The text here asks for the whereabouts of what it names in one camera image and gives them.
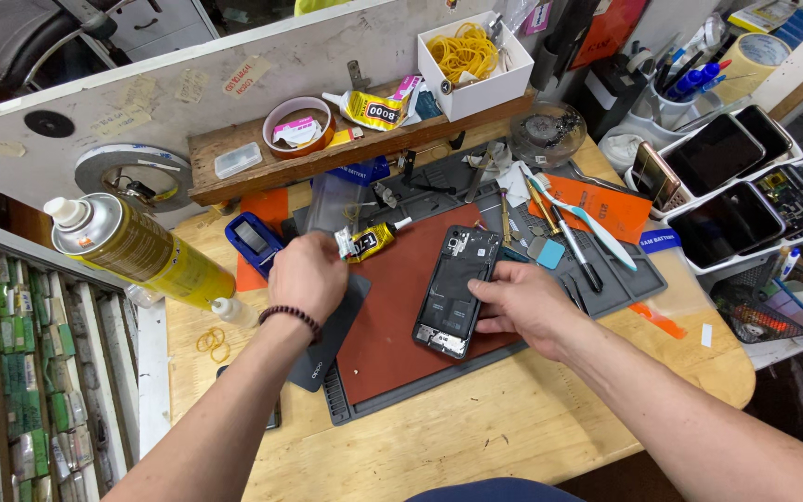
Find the metal bracket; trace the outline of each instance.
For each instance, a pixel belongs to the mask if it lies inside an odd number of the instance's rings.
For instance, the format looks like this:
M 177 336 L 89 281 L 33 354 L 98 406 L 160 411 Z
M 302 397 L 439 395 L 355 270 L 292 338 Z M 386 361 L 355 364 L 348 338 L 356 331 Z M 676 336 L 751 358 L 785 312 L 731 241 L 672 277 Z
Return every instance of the metal bracket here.
M 346 63 L 349 68 L 349 78 L 351 79 L 351 88 L 354 90 L 364 91 L 370 85 L 370 78 L 362 78 L 362 70 L 358 67 L 358 60 L 353 59 Z

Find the workbench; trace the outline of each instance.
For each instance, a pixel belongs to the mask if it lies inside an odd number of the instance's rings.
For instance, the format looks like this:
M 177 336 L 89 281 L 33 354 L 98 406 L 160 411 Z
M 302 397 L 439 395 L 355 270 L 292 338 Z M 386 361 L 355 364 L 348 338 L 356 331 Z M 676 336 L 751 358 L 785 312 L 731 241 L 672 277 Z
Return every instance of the workbench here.
M 499 120 L 468 131 L 463 147 L 506 133 L 507 120 Z M 590 138 L 573 160 L 585 174 L 621 182 Z M 291 186 L 289 211 L 305 207 L 310 197 L 307 182 Z M 235 216 L 237 211 L 202 214 L 174 233 L 235 272 L 237 251 L 224 237 Z M 650 257 L 669 288 L 649 303 L 664 297 L 657 303 L 687 335 L 675 339 L 629 309 L 599 322 L 687 381 L 742 408 L 755 386 L 751 361 L 686 264 L 659 255 Z M 260 310 L 267 305 L 266 290 L 237 297 Z M 219 364 L 196 351 L 197 338 L 210 327 L 222 328 L 231 346 L 230 363 L 255 330 L 237 329 L 213 313 L 172 300 L 166 309 L 174 424 L 216 379 Z M 703 324 L 712 327 L 710 348 L 700 342 Z M 262 439 L 245 500 L 399 500 L 498 476 L 556 484 L 642 450 L 571 370 L 532 349 L 339 427 L 331 425 L 322 392 L 286 383 L 281 414 L 280 428 L 266 431 Z

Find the tape roll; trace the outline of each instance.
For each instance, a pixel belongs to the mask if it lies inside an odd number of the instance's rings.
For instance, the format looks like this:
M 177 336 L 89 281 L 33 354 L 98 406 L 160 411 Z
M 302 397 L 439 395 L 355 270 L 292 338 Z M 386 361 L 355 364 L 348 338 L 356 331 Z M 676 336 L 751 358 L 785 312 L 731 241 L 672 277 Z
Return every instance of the tape roll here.
M 96 146 L 82 154 L 76 162 L 73 179 L 77 186 L 87 194 L 105 191 L 117 195 L 109 183 L 104 179 L 112 180 L 117 168 L 122 168 L 121 174 L 134 179 L 136 174 L 144 173 L 138 180 L 144 185 L 158 190 L 156 186 L 167 176 L 172 179 L 168 189 L 162 189 L 153 199 L 152 212 L 168 212 L 181 209 L 192 204 L 187 196 L 187 190 L 194 186 L 191 176 L 191 165 L 176 154 L 145 145 L 106 145 Z M 153 170 L 156 174 L 147 173 Z M 141 203 L 135 198 L 124 198 L 132 206 L 142 209 Z
M 725 105 L 729 105 L 754 92 L 761 82 L 789 57 L 789 54 L 791 54 L 789 46 L 772 35 L 742 34 L 721 58 L 721 61 L 731 59 L 732 63 L 721 72 L 727 78 L 715 86 L 715 94 Z
M 300 148 L 278 148 L 275 146 L 274 143 L 271 142 L 271 138 L 275 127 L 279 125 L 278 122 L 290 113 L 305 110 L 306 108 L 314 108 L 328 115 L 328 125 L 321 131 L 321 135 L 306 146 Z M 334 115 L 330 112 L 330 107 L 317 97 L 311 96 L 295 97 L 275 106 L 271 113 L 265 117 L 265 123 L 262 124 L 262 139 L 265 140 L 265 145 L 269 148 L 272 155 L 282 160 L 296 159 L 327 148 L 330 141 L 333 140 L 335 132 L 336 119 L 334 119 Z

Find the black office chair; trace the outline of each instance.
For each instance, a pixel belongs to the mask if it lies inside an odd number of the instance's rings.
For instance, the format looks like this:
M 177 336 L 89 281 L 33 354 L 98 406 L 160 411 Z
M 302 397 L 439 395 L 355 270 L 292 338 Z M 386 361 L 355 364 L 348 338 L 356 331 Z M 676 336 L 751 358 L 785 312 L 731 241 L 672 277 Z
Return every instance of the black office chair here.
M 107 41 L 117 28 L 107 14 L 129 1 L 0 0 L 0 87 L 27 85 L 54 51 L 83 32 Z

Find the double-sided tape roll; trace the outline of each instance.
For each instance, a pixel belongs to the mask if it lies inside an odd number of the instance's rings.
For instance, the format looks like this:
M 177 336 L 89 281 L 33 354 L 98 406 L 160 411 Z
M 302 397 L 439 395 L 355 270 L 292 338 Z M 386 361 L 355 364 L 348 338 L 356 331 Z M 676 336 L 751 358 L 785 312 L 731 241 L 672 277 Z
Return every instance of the double-sided tape roll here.
M 167 212 L 181 209 L 192 203 L 187 190 L 194 186 L 191 176 L 191 165 L 176 154 L 145 145 L 106 145 L 96 146 L 82 154 L 76 162 L 73 179 L 82 191 L 87 194 L 95 192 L 112 192 L 106 187 L 103 177 L 117 167 L 146 166 L 168 174 L 176 182 L 172 190 L 153 198 L 153 212 Z M 130 204 L 140 203 L 125 198 Z
M 271 142 L 271 135 L 278 122 L 290 113 L 305 110 L 306 108 L 314 108 L 328 115 L 328 125 L 321 131 L 321 135 L 306 146 L 299 148 L 278 148 L 275 146 Z M 295 97 L 275 106 L 271 113 L 265 117 L 265 123 L 262 124 L 262 139 L 265 140 L 265 145 L 268 146 L 272 155 L 282 160 L 296 159 L 327 148 L 334 138 L 334 132 L 336 132 L 336 119 L 330 112 L 328 104 L 317 97 L 311 96 Z

